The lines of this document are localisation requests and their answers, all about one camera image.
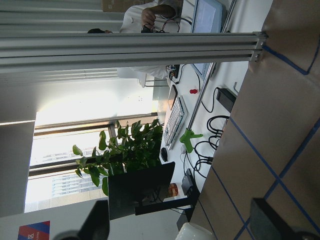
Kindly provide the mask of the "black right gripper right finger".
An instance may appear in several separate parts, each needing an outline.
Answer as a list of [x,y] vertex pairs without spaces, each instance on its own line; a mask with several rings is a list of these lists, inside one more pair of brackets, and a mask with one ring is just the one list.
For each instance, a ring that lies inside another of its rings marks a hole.
[[320,238],[308,231],[293,230],[263,198],[251,200],[249,228],[256,240],[318,240]]

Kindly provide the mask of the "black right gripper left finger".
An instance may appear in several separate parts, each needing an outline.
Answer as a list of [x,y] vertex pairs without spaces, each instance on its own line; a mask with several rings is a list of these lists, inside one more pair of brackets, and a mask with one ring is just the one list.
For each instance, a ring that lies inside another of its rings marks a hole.
[[98,200],[79,230],[61,232],[53,240],[107,240],[109,234],[109,202]]

